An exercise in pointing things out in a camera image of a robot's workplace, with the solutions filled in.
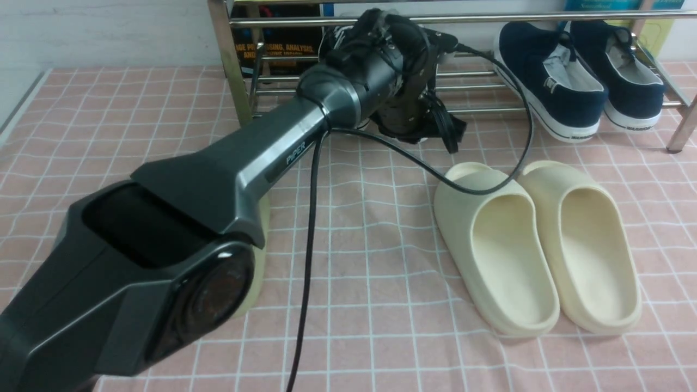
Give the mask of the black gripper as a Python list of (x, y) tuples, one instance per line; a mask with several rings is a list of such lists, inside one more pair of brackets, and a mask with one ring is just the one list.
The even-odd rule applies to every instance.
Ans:
[(379, 8), (363, 12), (354, 29), (385, 54), (399, 53), (396, 62), (390, 62), (396, 68), (398, 89), (370, 117), (378, 131), (409, 144), (426, 138), (460, 144), (467, 124), (451, 115), (436, 95), (438, 67), (455, 53), (458, 39)]

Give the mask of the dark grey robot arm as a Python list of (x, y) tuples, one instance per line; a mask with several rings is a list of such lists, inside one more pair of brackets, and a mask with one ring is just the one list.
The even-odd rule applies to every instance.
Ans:
[(371, 118), (386, 120), (390, 137), (423, 138), (425, 89), (456, 45), (368, 10), (290, 100), (73, 203), (50, 255), (2, 312), (2, 390), (85, 391), (223, 325), (263, 278), (262, 198), (325, 132)]

